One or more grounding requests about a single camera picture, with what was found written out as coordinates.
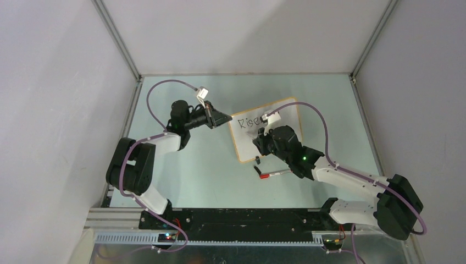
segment small whiteboard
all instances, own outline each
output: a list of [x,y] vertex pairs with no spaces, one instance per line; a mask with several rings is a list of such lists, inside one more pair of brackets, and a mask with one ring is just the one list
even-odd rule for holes
[[[231,137],[235,144],[236,155],[241,163],[253,161],[256,156],[260,156],[256,146],[252,144],[253,138],[257,137],[257,130],[266,126],[266,123],[262,123],[259,118],[264,112],[275,110],[291,102],[296,102],[296,98],[288,97],[232,115],[233,120],[228,125],[230,126]],[[280,117],[281,120],[277,126],[289,125],[295,131],[298,139],[302,141],[303,136],[301,122],[299,121],[298,106],[283,108],[280,110]]]

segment red marker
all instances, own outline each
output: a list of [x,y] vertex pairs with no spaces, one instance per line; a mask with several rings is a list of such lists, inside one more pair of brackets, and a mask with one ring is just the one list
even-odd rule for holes
[[261,179],[266,179],[266,178],[271,177],[271,176],[282,175],[282,174],[290,173],[290,172],[291,172],[290,169],[286,169],[286,170],[282,170],[282,171],[279,171],[279,172],[271,172],[271,173],[261,174],[261,175],[259,175],[259,177]]

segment white wall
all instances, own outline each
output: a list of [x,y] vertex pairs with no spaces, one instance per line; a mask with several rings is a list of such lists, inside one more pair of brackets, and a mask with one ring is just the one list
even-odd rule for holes
[[400,1],[357,76],[387,175],[407,177],[428,263],[466,253],[466,1]]
[[65,263],[135,85],[89,0],[0,3],[2,263]]
[[104,2],[142,74],[349,73],[389,0]]

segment floor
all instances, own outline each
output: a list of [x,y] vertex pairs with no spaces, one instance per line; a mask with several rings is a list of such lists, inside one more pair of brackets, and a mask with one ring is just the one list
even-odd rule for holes
[[[146,107],[148,90],[165,79],[179,79],[209,90],[206,100],[218,110],[234,114],[290,96],[318,108],[329,128],[330,156],[345,167],[377,174],[377,167],[350,80],[345,74],[213,75],[145,77],[129,137],[145,138],[162,132]],[[176,100],[198,104],[193,91],[178,83],[157,87],[149,99],[155,115],[166,124]],[[299,107],[303,144],[324,151],[325,134],[319,117]],[[154,163],[152,184],[174,207],[317,208],[329,197],[361,200],[325,183],[299,179],[294,174],[259,179],[254,162],[240,163],[228,125],[214,130],[193,129],[189,144]],[[287,168],[274,156],[262,158],[259,168],[271,172]],[[114,192],[111,207],[138,207]]]

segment white tabletop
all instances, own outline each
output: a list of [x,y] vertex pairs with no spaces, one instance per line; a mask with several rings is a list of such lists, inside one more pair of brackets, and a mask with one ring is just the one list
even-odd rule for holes
[[[209,90],[206,100],[221,112],[234,114],[290,96],[308,102],[322,112],[330,137],[330,156],[347,165],[377,174],[374,156],[359,113],[350,80],[345,74],[214,75],[145,77],[131,123],[129,137],[145,138],[162,132],[146,107],[148,90],[165,79],[186,81]],[[178,83],[162,84],[152,92],[155,115],[166,124],[176,100],[197,105],[194,92]],[[324,151],[325,134],[313,110],[299,107],[303,144]],[[355,194],[325,183],[284,174],[259,179],[255,162],[240,163],[228,125],[210,130],[191,130],[191,140],[182,151],[154,162],[152,184],[174,207],[195,208],[318,208],[329,197],[362,200]],[[274,156],[261,159],[262,172],[286,169]],[[111,207],[138,207],[115,191]]]

